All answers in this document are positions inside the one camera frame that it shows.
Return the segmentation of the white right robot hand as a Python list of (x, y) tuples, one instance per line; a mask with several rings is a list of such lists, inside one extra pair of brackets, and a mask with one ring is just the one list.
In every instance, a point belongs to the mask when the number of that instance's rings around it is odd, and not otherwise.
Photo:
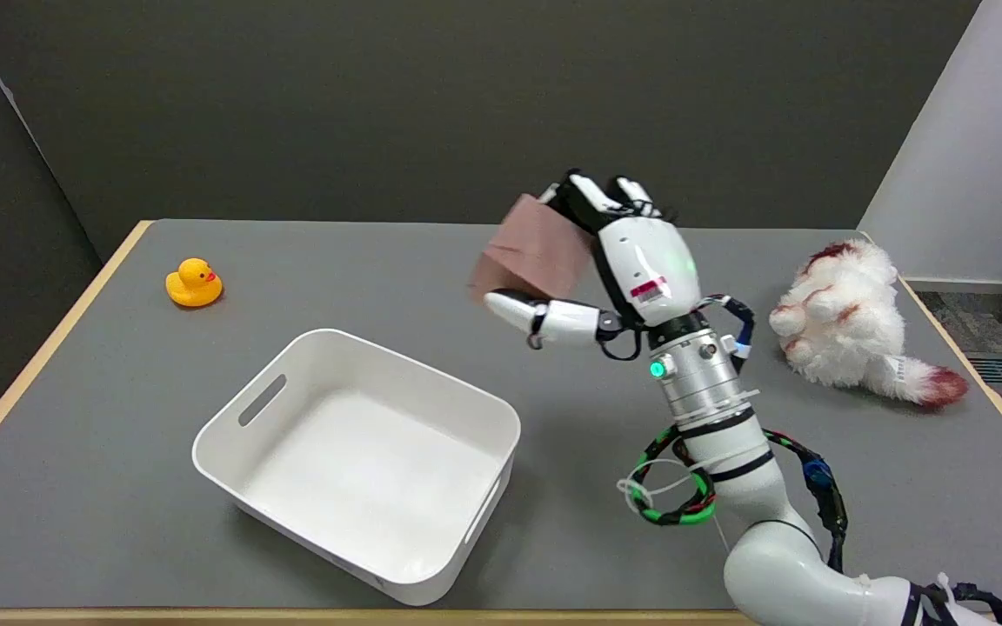
[(625, 176), (600, 186), (573, 168), (541, 195), (521, 196), (470, 286), (534, 351), (549, 343), (605, 350), (627, 332), (657, 348), (711, 328), (699, 312), (691, 250)]

